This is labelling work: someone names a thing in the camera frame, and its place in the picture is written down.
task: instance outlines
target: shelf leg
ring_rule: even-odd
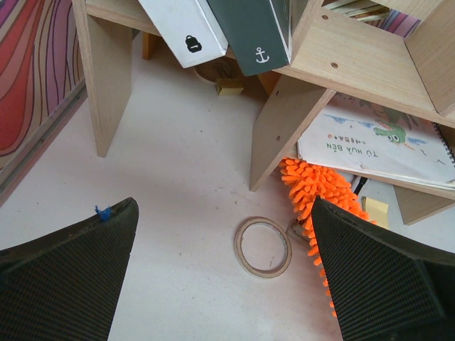
[[[161,39],[160,36],[142,32],[142,59],[150,60],[151,55],[155,50],[156,44]]]
[[[73,0],[98,156],[105,157],[132,88],[132,29],[87,15]]]
[[[412,225],[420,220],[455,206],[455,200],[438,197],[408,188],[393,186],[403,224]]]
[[[264,91],[267,93],[267,96],[270,96],[273,93],[273,89],[277,86],[280,76],[281,75],[275,71],[258,74],[257,77],[259,78]]]
[[[278,166],[336,92],[282,75],[253,126],[250,190]]]

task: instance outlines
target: tape roll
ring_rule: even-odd
[[[243,254],[242,250],[242,240],[243,240],[243,234],[247,230],[248,227],[254,224],[267,224],[269,225],[272,229],[277,231],[279,233],[280,238],[283,241],[283,244],[286,249],[286,257],[284,258],[283,262],[275,269],[272,270],[261,270],[258,268],[255,268],[248,263],[248,261],[245,258],[245,255]],[[291,258],[292,258],[292,247],[291,247],[291,242],[289,241],[288,236],[286,235],[286,232],[276,223],[271,221],[270,219],[263,218],[263,217],[254,217],[251,219],[248,219],[240,228],[237,230],[237,233],[235,234],[235,241],[234,241],[234,250],[235,250],[235,256],[239,260],[240,264],[243,266],[243,268],[250,272],[251,274],[261,277],[261,278],[275,278],[281,275],[286,271],[286,269],[289,266],[289,263],[291,263]]]

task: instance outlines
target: paper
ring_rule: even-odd
[[[333,97],[298,145],[309,163],[455,187],[454,160],[432,122],[345,94]]]
[[[378,226],[389,229],[387,218],[389,210],[388,204],[374,200],[370,197],[362,197],[362,208],[370,215],[370,220],[375,220]]]

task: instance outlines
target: orange microfiber duster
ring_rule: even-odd
[[[294,211],[299,214],[299,220],[306,220],[304,235],[310,238],[312,246],[308,255],[316,256],[314,265],[319,266],[322,264],[322,260],[319,256],[318,242],[310,215],[316,196],[319,195],[364,220],[370,218],[367,212],[362,211],[362,207],[357,201],[358,196],[352,192],[350,183],[333,169],[290,158],[285,158],[279,165],[282,167],[282,180],[291,188],[289,198],[294,204]],[[319,274],[323,277],[323,285],[328,287],[326,272],[322,269]]]

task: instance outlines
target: anchor icon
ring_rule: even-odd
[[[265,51],[263,51],[261,48],[257,48],[256,51],[257,51],[257,53],[255,53],[255,54],[261,57],[261,59],[256,59],[256,62],[262,64],[262,63],[266,63],[269,61],[270,57],[268,55],[266,56],[267,59],[264,59],[263,54],[265,53]]]

